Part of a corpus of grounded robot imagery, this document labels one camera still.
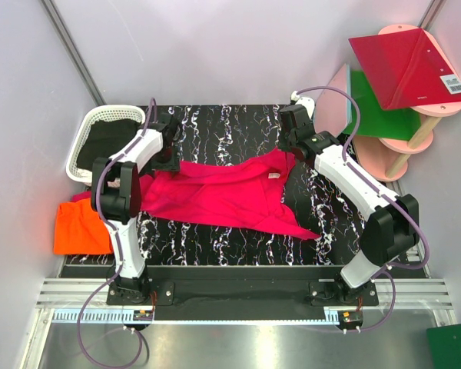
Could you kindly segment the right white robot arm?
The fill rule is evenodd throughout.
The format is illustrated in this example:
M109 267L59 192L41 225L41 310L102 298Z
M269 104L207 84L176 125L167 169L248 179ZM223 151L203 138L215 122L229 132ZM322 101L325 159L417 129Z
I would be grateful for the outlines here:
M286 150L336 185L366 222L353 259L334 281L312 293L314 304L356 305L373 277L419 242L418 201L370 176L332 134L317 133L303 105L288 105L279 114Z

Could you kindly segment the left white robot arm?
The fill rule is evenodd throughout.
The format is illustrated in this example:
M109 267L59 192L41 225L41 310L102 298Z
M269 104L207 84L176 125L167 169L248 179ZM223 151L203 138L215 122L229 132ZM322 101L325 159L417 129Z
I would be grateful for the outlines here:
M163 113L156 122L145 123L119 152L94 161L91 206L107 228L114 251L109 304L145 304L153 297L137 233L141 176L144 172L153 175L156 171L180 170L174 147L180 130L181 123Z

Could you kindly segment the magenta pink towel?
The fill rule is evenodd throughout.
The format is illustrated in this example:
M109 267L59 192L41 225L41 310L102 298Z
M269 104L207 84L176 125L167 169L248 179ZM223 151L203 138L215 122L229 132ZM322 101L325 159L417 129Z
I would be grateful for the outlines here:
M299 226L282 202L294 166L294 156L277 148L232 166L183 161L178 172L141 177L141 210L166 220L314 240L318 234Z

